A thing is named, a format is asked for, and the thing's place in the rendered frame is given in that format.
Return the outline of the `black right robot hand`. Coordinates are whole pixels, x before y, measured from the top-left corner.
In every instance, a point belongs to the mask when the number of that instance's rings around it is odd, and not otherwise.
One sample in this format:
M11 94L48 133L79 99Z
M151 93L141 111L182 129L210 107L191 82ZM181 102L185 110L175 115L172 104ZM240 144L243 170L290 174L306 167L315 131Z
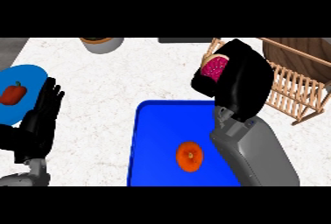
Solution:
M194 74L191 87L215 98L216 106L234 112L232 119L244 122L263 108L275 80L274 70L265 57L238 38L215 54L229 58L222 72L207 74L201 67Z

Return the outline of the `blue tray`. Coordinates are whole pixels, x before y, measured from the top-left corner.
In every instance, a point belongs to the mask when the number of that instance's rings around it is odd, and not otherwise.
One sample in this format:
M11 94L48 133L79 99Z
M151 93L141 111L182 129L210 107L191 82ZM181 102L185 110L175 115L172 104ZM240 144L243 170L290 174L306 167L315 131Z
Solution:
M240 182L213 146L212 101L144 101L138 106L129 158L129 186L238 186ZM181 144L201 146L198 171L176 161Z

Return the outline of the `orange fruit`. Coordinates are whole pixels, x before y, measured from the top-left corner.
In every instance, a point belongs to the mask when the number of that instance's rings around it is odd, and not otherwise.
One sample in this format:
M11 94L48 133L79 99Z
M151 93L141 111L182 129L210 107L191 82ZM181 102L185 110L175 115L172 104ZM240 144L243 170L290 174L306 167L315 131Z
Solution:
M176 150L176 162L187 172L197 172L204 160L203 148L196 142L185 142Z

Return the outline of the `pink frosted cupcake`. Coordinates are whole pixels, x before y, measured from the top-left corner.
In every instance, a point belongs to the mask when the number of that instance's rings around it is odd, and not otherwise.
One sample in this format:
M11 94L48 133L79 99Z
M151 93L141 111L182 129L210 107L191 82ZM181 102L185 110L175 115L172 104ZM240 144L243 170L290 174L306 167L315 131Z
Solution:
M224 69L228 65L229 57L222 54L213 54L201 63L201 75L215 81L221 79Z

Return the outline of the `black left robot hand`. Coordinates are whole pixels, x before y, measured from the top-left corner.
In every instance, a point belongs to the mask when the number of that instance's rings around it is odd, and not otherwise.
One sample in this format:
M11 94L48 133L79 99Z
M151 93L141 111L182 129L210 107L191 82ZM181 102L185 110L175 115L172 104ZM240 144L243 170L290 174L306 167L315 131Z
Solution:
M0 124L0 150L15 153L17 164L33 158L45 158L52 150L64 95L57 79L48 77L36 106L27 111L20 127Z

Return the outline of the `wooden tiered shelf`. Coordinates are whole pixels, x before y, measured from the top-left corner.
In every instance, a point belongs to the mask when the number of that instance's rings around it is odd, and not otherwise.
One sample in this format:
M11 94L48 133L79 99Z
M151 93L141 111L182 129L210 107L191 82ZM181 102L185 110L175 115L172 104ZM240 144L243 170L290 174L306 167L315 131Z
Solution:
M269 65L274 69L274 86L265 104L292 116L293 125L297 125L326 112L331 81L324 83L272 61Z

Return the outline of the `dark grey flat object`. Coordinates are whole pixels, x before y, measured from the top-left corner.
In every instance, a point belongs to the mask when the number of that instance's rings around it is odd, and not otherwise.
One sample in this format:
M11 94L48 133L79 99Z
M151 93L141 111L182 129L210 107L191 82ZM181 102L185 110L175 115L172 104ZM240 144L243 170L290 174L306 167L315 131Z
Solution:
M210 43L213 38L159 38L160 43Z

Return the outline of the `grey plant pot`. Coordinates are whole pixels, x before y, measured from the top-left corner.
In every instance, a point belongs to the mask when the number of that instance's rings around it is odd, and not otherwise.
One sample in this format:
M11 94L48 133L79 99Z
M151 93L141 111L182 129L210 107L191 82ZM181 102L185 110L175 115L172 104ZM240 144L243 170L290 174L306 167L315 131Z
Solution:
M80 39L88 50L95 54L111 53L116 51L125 41L125 38Z

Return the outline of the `grey appliance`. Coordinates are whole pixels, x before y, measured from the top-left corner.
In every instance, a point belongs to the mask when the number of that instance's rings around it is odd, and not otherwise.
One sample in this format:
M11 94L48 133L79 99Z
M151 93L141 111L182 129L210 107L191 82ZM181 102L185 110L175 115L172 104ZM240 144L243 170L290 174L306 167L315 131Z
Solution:
M12 66L27 41L29 38L0 38L0 71Z

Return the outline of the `red bell pepper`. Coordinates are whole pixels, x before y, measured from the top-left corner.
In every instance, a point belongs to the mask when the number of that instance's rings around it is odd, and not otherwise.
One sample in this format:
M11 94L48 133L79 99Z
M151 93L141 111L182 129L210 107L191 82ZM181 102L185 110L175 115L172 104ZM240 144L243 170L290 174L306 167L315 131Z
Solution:
M24 96L27 95L27 88L18 81L14 86L8 86L3 94L0 95L0 103L6 106L14 106L20 103Z

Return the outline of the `blue round plate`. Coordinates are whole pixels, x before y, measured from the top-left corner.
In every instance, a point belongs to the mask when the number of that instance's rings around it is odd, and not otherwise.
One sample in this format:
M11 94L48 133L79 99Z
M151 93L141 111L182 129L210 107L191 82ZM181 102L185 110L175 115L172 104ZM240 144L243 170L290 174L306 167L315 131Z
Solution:
M0 124L17 124L34 108L48 79L45 69L34 65L12 66L0 71Z

